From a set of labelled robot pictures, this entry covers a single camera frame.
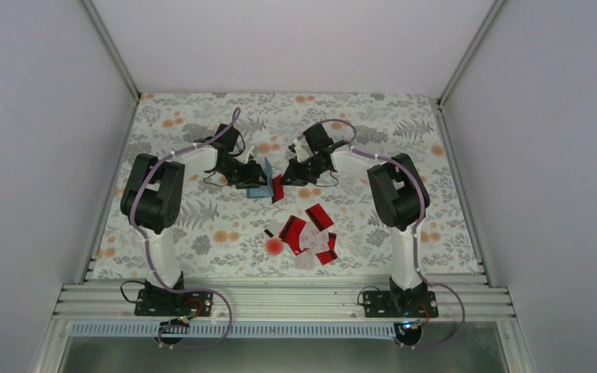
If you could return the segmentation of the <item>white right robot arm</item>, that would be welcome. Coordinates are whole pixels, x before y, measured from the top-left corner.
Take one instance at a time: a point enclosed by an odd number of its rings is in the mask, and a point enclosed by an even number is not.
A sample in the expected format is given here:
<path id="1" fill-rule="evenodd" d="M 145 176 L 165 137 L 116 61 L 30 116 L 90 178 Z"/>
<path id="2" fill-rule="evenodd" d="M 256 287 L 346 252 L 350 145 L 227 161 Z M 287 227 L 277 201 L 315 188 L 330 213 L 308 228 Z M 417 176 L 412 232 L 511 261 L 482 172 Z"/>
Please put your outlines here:
<path id="1" fill-rule="evenodd" d="M 364 150 L 350 140 L 334 141 L 325 121 L 312 125 L 288 146 L 293 157 L 282 175 L 286 186 L 314 184 L 323 173 L 346 173 L 368 181 L 376 214 L 388 227 L 393 267 L 390 286 L 391 309 L 409 316 L 420 305 L 418 291 L 428 288 L 420 269 L 421 225 L 431 200 L 413 159 L 399 153 L 380 155 Z"/>

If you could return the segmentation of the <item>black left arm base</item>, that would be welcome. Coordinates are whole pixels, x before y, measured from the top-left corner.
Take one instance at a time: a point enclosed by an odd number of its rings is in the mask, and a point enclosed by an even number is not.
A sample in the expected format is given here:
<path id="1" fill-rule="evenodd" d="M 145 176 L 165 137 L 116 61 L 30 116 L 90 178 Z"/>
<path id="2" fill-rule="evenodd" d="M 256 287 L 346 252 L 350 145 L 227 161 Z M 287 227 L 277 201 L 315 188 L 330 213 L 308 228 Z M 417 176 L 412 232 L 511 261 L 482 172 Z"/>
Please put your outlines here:
<path id="1" fill-rule="evenodd" d="M 136 316 L 210 316 L 214 294 L 210 291 L 192 291 L 176 294 L 143 282 L 134 304 Z"/>

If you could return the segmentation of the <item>blue leather card holder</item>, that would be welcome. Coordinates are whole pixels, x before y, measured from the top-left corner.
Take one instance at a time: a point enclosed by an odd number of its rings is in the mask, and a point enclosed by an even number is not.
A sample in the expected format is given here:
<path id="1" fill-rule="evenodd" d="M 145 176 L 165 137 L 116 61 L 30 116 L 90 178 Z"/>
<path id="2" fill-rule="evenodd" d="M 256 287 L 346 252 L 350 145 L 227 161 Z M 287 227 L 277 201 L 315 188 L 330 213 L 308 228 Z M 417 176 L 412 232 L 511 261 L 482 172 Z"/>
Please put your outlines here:
<path id="1" fill-rule="evenodd" d="M 273 169 L 268 158 L 264 158 L 262 170 L 263 172 L 259 178 L 261 184 L 246 190 L 246 197 L 248 199 L 271 198 L 274 196 Z"/>

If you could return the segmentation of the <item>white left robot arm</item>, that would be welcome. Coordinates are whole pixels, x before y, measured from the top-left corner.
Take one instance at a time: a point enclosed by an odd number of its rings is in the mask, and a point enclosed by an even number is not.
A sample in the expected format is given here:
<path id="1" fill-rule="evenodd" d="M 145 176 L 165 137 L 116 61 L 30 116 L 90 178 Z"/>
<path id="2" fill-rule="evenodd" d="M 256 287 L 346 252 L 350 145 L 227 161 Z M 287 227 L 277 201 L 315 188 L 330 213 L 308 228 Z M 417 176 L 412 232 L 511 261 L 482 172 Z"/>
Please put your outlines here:
<path id="1" fill-rule="evenodd" d="M 162 158 L 148 153 L 134 158 L 120 211 L 142 236 L 150 269 L 146 281 L 159 288 L 154 303 L 167 315 L 178 313 L 186 297 L 179 286 L 183 272 L 176 259 L 173 238 L 164 232 L 181 212 L 185 172 L 219 173 L 228 186 L 240 190 L 260 189 L 270 181 L 257 161 L 235 157 L 239 137 L 240 132 L 233 124 L 220 124 L 214 135 Z"/>

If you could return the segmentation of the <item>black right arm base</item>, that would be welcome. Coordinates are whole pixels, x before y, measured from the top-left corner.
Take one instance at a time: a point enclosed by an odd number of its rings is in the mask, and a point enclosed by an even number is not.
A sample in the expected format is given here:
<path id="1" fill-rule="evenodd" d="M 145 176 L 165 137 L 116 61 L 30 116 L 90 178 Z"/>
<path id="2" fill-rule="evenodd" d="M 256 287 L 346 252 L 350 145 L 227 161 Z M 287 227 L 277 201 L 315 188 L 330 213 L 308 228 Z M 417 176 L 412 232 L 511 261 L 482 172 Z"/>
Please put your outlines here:
<path id="1" fill-rule="evenodd" d="M 362 288 L 357 303 L 364 309 L 367 318 L 437 318 L 438 303 L 435 293 L 423 281 L 414 288 L 403 289 L 392 278 L 389 289 L 374 286 Z"/>

